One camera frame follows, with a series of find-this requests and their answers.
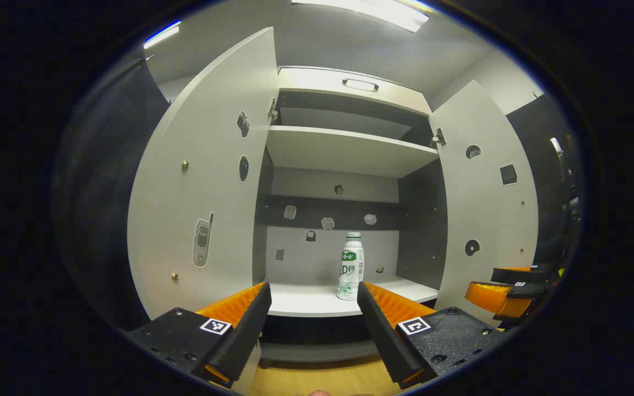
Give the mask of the white bottle green label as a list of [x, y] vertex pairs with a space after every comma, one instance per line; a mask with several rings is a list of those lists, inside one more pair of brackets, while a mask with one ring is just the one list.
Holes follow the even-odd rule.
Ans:
[[362, 234], [360, 232], [347, 233], [341, 253], [340, 275], [337, 279], [336, 290], [337, 298], [345, 301], [357, 299], [359, 284], [363, 281], [363, 253]]

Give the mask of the white and grey cabinet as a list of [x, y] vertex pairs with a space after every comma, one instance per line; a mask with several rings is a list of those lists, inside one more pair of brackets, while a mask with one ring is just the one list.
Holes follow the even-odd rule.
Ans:
[[[272, 126], [342, 130], [436, 148], [429, 116], [392, 106], [279, 89], [277, 108]], [[395, 179], [279, 168], [267, 147], [265, 155], [255, 240], [272, 305], [261, 368], [372, 356], [376, 348], [359, 306], [336, 296], [342, 246], [348, 232], [360, 232], [364, 279], [433, 306], [447, 251], [440, 159]]]

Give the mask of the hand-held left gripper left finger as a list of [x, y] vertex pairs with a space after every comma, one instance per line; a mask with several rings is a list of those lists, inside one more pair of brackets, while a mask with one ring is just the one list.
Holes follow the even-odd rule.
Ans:
[[271, 308], [261, 282], [209, 306], [175, 307], [126, 336], [174, 368], [226, 388], [239, 381]]

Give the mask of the white cabinet shelf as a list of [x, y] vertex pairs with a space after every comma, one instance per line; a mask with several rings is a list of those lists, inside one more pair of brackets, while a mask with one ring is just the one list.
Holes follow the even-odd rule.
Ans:
[[439, 159], [437, 150], [342, 130], [271, 126], [266, 147], [279, 168], [403, 178]]

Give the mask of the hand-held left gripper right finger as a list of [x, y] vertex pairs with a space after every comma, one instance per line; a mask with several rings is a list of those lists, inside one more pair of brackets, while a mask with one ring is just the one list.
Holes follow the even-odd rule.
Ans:
[[507, 338], [463, 309], [436, 311], [369, 282], [359, 283], [357, 303], [387, 373], [402, 389], [466, 368]]

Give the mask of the small ceiling light panel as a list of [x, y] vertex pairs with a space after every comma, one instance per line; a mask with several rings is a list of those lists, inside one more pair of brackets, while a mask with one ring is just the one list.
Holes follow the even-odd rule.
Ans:
[[143, 43], [143, 49], [148, 50], [148, 48], [153, 47], [157, 43], [160, 43], [163, 40], [166, 40], [167, 38], [172, 37], [176, 33], [179, 33], [179, 26], [181, 25], [181, 23], [182, 23], [181, 20], [177, 20], [173, 24], [157, 32], [155, 35], [147, 38], [145, 42]]

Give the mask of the white cabinet drawer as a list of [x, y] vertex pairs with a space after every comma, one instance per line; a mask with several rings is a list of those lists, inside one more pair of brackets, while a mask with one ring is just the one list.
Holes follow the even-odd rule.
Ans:
[[389, 80], [351, 71], [307, 66], [283, 66], [278, 71], [282, 92], [325, 94], [392, 106], [419, 116], [432, 110], [424, 94]]

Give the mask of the long ceiling light panel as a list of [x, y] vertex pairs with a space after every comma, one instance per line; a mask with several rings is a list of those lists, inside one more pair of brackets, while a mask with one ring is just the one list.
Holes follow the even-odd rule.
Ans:
[[435, 9], [419, 0], [290, 0], [292, 5], [337, 8], [389, 23], [415, 33]]

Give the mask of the white cabinet door phone sticker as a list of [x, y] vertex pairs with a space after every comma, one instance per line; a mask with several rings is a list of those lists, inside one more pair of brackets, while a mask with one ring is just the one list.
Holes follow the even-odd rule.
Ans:
[[133, 282], [151, 320], [254, 285], [256, 198], [277, 77], [267, 27], [209, 63], [152, 133], [127, 222]]

